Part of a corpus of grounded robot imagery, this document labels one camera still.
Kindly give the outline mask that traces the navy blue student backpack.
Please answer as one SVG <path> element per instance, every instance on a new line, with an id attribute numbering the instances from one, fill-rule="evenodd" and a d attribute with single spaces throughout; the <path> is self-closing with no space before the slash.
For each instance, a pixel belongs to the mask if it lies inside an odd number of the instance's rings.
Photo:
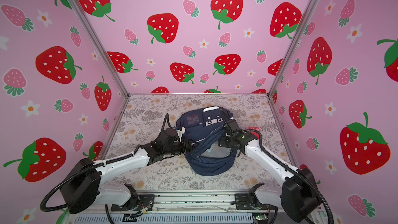
<path id="1" fill-rule="evenodd" d="M 234 164 L 237 150 L 219 146 L 227 137 L 225 121 L 233 114 L 218 106 L 186 112 L 176 121 L 185 128 L 182 135 L 190 141 L 193 150 L 184 156 L 192 170 L 201 176 L 216 176 L 228 171 Z"/>

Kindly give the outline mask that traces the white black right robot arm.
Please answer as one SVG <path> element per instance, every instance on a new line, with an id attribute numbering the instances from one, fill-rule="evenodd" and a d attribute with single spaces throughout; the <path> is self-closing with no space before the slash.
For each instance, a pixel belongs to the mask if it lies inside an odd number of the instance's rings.
<path id="1" fill-rule="evenodd" d="M 254 130 L 242 130 L 235 119 L 223 125 L 226 132 L 226 145 L 238 148 L 274 177 L 282 188 L 280 202 L 285 213 L 295 222 L 303 220 L 312 224 L 311 214 L 322 202 L 322 196 L 312 173 L 300 170 L 277 157 L 262 144 L 262 135 L 253 135 Z"/>

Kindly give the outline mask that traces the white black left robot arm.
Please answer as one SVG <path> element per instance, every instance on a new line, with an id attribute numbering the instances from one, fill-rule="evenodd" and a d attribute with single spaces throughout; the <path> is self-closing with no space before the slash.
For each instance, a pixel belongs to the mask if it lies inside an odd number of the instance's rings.
<path id="1" fill-rule="evenodd" d="M 185 129 L 167 128 L 155 140 L 138 146 L 133 152 L 107 160 L 80 160 L 65 179 L 60 192 L 71 214 L 78 214 L 92 205 L 116 205 L 127 210 L 146 205 L 131 184 L 109 188 L 104 184 L 128 171 L 192 152 L 195 144 L 184 137 Z"/>

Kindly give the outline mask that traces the red stationery package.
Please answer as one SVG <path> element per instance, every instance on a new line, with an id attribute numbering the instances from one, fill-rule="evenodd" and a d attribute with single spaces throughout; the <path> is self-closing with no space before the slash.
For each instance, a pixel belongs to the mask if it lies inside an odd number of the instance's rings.
<path id="1" fill-rule="evenodd" d="M 251 133 L 256 137 L 256 139 L 258 140 L 260 135 L 260 128 L 259 127 L 248 127 L 249 130 L 251 130 Z"/>

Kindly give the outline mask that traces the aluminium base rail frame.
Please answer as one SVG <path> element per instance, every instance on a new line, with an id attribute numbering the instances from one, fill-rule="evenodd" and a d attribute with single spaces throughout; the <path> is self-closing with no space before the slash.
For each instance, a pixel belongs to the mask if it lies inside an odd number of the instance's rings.
<path id="1" fill-rule="evenodd" d="M 140 191 L 147 212 L 138 215 L 140 206 L 103 204 L 89 207 L 79 214 L 66 213 L 59 224 L 293 224 L 279 205 L 276 189 L 259 189 L 264 206 L 254 205 L 254 194 L 244 190 Z"/>

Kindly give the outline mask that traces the aluminium corner post left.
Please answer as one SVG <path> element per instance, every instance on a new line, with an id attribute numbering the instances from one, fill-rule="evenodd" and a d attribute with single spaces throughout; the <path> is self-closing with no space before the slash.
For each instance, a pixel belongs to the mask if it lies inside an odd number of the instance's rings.
<path id="1" fill-rule="evenodd" d="M 100 39 L 98 38 L 98 35 L 95 32 L 95 29 L 93 28 L 92 24 L 90 23 L 89 19 L 87 18 L 86 12 L 83 10 L 81 7 L 80 3 L 78 0 L 68 0 L 70 3 L 72 10 L 74 11 L 76 17 L 78 18 L 79 22 L 85 29 L 85 32 L 87 33 L 90 41 L 92 42 L 92 45 L 94 46 L 95 50 L 98 52 L 100 55 L 104 65 L 106 66 L 108 72 L 110 73 L 111 77 L 113 78 L 114 82 L 118 86 L 119 90 L 121 91 L 122 95 L 125 98 L 129 98 L 130 94 L 127 91 L 124 83 L 122 82 L 120 76 L 118 75 L 118 72 L 113 66 L 113 63 L 107 54 L 104 46 L 102 45 Z"/>

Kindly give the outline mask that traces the aluminium corner post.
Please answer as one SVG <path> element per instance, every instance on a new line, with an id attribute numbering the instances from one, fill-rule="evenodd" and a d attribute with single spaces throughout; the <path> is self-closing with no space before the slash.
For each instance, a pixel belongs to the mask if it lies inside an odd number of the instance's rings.
<path id="1" fill-rule="evenodd" d="M 95 32 L 95 29 L 93 28 L 92 24 L 90 23 L 89 19 L 87 18 L 86 12 L 83 10 L 81 7 L 80 3 L 78 0 L 68 0 L 70 3 L 72 10 L 74 11 L 76 17 L 78 18 L 79 22 L 85 29 L 85 32 L 87 33 L 90 41 L 92 42 L 92 45 L 94 46 L 95 50 L 98 52 L 100 55 L 104 65 L 106 66 L 108 72 L 110 73 L 111 77 L 113 78 L 114 82 L 118 86 L 119 90 L 121 91 L 122 95 L 125 98 L 129 98 L 130 94 L 127 91 L 124 83 L 122 82 L 120 76 L 118 75 L 118 72 L 113 66 L 113 63 L 107 54 L 104 46 L 102 45 L 100 39 L 98 38 L 98 35 Z"/>
<path id="2" fill-rule="evenodd" d="M 311 20 L 311 17 L 316 10 L 320 0 L 309 0 L 308 4 L 306 6 L 305 11 L 303 12 L 301 21 L 295 31 L 295 34 L 292 38 L 291 43 L 288 46 L 288 49 L 286 51 L 286 54 L 282 60 L 281 66 L 279 67 L 279 70 L 277 72 L 277 75 L 275 77 L 275 80 L 270 88 L 269 93 L 267 94 L 268 99 L 271 99 L 273 94 L 275 93 L 275 90 L 277 89 L 279 82 L 282 78 L 282 75 L 284 74 L 287 66 L 289 65 L 290 59 L 293 57 L 295 50 L 297 49 L 297 46 L 299 44 L 299 41 L 302 39 L 305 27 Z"/>

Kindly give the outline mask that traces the aluminium corner post right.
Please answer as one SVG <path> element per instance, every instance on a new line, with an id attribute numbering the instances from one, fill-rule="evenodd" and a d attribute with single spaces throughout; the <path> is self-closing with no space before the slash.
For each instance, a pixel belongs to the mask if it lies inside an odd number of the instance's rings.
<path id="1" fill-rule="evenodd" d="M 287 66 L 289 65 L 290 59 L 293 57 L 295 50 L 297 49 L 297 46 L 299 44 L 299 41 L 302 39 L 305 27 L 311 20 L 311 17 L 316 10 L 320 0 L 309 0 L 308 4 L 306 6 L 305 11 L 303 12 L 301 21 L 295 31 L 295 34 L 292 38 L 291 43 L 288 46 L 288 49 L 286 51 L 286 54 L 282 60 L 281 66 L 279 67 L 279 70 L 277 72 L 277 75 L 275 77 L 275 80 L 270 88 L 269 93 L 267 94 L 268 99 L 271 99 L 273 94 L 275 93 L 275 90 L 277 89 L 279 82 L 282 78 L 282 75 L 284 74 Z"/>

